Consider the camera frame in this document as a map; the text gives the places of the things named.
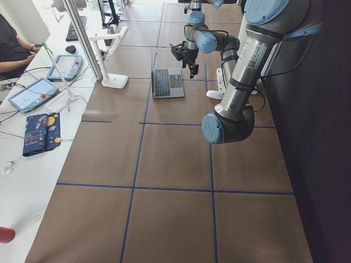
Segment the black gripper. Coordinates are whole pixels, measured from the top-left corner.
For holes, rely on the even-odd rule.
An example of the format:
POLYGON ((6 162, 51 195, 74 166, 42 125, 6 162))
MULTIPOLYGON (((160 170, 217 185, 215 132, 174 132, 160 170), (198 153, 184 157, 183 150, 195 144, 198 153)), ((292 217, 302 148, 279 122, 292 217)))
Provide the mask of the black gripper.
POLYGON ((182 62, 182 68, 188 66, 190 70, 190 78, 194 78, 198 74, 199 65, 196 63, 196 58, 198 56, 199 49, 195 44, 195 48, 188 48, 188 42, 182 41, 182 43, 171 46, 171 52, 176 60, 182 62))

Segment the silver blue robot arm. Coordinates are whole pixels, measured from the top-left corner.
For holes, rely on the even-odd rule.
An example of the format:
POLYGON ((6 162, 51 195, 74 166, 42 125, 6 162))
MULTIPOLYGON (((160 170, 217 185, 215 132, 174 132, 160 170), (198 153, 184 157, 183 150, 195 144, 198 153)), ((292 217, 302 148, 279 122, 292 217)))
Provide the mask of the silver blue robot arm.
POLYGON ((245 39, 209 30, 203 12, 194 10, 184 27, 185 41, 171 52, 193 77, 198 52, 218 51, 226 90, 213 113, 204 116, 202 131, 212 144, 248 138, 254 127, 254 110, 248 99, 273 46, 283 40, 315 36, 321 31, 326 1, 247 1, 242 28, 245 39))
POLYGON ((211 4, 216 9, 219 9, 224 3, 223 0, 207 0, 207 1, 189 0, 189 1, 179 1, 179 3, 180 2, 184 3, 184 14, 187 14, 187 12, 201 11, 203 3, 211 4))

